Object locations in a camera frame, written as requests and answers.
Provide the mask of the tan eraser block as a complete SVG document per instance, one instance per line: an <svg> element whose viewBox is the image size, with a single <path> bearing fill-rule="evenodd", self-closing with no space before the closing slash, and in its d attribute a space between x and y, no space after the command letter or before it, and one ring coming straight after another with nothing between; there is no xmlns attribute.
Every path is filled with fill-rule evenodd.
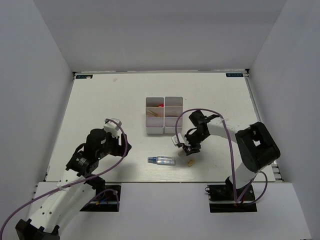
<svg viewBox="0 0 320 240"><path fill-rule="evenodd" d="M189 161L187 162L188 167L191 167L191 166L194 165L194 164L195 164L195 161L194 161L193 159L191 159L191 160L189 160Z"/></svg>

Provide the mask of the blue clear spray bottle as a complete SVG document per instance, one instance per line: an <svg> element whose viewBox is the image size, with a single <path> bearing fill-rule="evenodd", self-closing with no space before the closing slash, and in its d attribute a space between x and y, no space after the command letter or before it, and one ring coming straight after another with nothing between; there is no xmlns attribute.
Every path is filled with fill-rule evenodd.
<svg viewBox="0 0 320 240"><path fill-rule="evenodd" d="M153 156L147 158L148 163L162 165L162 166L175 166L176 160L174 157L168 156Z"/></svg>

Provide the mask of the grey eraser block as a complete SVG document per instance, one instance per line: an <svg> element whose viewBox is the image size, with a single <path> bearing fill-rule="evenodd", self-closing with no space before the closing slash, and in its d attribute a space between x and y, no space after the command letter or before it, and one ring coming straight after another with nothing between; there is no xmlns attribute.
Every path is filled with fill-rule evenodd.
<svg viewBox="0 0 320 240"><path fill-rule="evenodd" d="M186 156L185 151L184 151L184 150L180 150L180 151L178 152L178 156L181 157L181 158L185 157L185 156Z"/></svg>

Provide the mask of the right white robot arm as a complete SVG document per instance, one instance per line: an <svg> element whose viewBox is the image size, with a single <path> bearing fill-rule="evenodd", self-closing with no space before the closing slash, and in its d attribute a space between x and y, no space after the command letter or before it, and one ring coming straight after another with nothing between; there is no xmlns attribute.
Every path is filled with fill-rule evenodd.
<svg viewBox="0 0 320 240"><path fill-rule="evenodd" d="M276 142L260 121L249 125L227 123L220 113L205 108L186 110L179 118L188 112L193 128L182 135L176 126L173 144L189 156L199 153L201 143L210 136L227 139L231 175L225 181L225 192L233 200L242 196L257 174L281 156Z"/></svg>

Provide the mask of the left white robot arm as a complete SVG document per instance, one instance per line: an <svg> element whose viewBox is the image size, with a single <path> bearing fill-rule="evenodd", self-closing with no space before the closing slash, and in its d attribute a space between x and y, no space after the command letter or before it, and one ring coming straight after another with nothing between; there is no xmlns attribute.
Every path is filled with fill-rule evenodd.
<svg viewBox="0 0 320 240"><path fill-rule="evenodd" d="M56 188L46 193L45 201L27 220L15 226L20 240L58 240L68 223L86 205L117 191L107 188L99 173L99 161L111 155L125 158L131 149L117 122L107 121L103 128L92 129L86 141L74 151Z"/></svg>

